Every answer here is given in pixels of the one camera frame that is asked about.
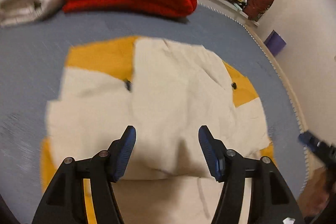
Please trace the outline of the person right hand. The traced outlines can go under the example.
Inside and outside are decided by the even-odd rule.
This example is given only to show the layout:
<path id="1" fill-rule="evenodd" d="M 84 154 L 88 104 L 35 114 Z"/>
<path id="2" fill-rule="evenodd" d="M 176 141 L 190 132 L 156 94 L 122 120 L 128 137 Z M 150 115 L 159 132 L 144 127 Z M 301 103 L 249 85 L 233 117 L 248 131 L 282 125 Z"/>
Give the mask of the person right hand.
<path id="1" fill-rule="evenodd" d="M 330 193 L 327 190 L 328 171 L 325 167 L 316 169 L 300 194 L 297 203 L 302 216 L 316 217 L 330 203 Z"/>

